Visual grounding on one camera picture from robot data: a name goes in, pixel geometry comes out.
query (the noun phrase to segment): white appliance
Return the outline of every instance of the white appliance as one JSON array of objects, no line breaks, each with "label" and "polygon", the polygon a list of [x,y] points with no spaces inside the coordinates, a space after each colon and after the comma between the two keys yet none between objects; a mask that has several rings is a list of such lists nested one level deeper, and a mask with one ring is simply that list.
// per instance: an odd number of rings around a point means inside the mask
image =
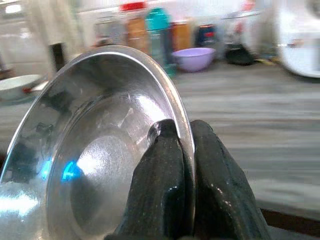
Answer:
[{"label": "white appliance", "polygon": [[289,71],[320,78],[320,0],[277,0],[274,31]]}]

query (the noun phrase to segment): finger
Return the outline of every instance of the finger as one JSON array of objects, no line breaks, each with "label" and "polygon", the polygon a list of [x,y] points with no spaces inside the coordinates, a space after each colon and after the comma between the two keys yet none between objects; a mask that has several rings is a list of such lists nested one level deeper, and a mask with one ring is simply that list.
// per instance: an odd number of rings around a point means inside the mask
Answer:
[{"label": "finger", "polygon": [[197,177],[196,234],[203,240],[269,240],[244,172],[209,124],[196,120],[191,128]]},{"label": "finger", "polygon": [[160,126],[134,170],[119,235],[178,235],[185,202],[183,153],[173,120]]}]

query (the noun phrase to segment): red bottle cap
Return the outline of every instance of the red bottle cap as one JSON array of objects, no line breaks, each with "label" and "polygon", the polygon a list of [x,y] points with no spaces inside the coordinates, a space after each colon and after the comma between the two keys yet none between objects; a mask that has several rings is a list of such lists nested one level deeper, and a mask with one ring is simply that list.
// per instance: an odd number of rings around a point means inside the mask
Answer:
[{"label": "red bottle cap", "polygon": [[126,3],[126,4],[122,4],[120,6],[120,10],[122,12],[140,10],[140,9],[145,9],[145,8],[146,8],[146,3],[144,1]]}]

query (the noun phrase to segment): white wall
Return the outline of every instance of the white wall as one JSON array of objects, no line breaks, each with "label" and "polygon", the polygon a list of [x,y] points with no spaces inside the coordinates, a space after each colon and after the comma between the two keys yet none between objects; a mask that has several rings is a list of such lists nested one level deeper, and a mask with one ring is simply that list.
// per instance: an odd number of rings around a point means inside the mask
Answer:
[{"label": "white wall", "polygon": [[50,67],[48,51],[25,17],[3,18],[7,5],[0,5],[0,56],[17,76],[44,75]]},{"label": "white wall", "polygon": [[[97,13],[108,10],[117,11],[117,6],[138,0],[82,0],[78,17],[82,26],[83,41],[86,48],[95,43],[95,22]],[[216,17],[237,11],[244,0],[148,0],[148,7],[163,7],[172,20],[183,17]]]}]

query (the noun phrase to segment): counter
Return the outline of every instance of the counter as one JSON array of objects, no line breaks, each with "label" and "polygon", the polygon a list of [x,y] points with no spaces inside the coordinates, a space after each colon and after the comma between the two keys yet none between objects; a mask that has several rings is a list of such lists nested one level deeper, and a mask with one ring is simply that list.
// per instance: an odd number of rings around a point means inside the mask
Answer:
[{"label": "counter", "polygon": [[[279,66],[216,62],[173,79],[190,120],[210,123],[260,207],[320,220],[320,84]],[[30,102],[0,106],[0,151]]]}]

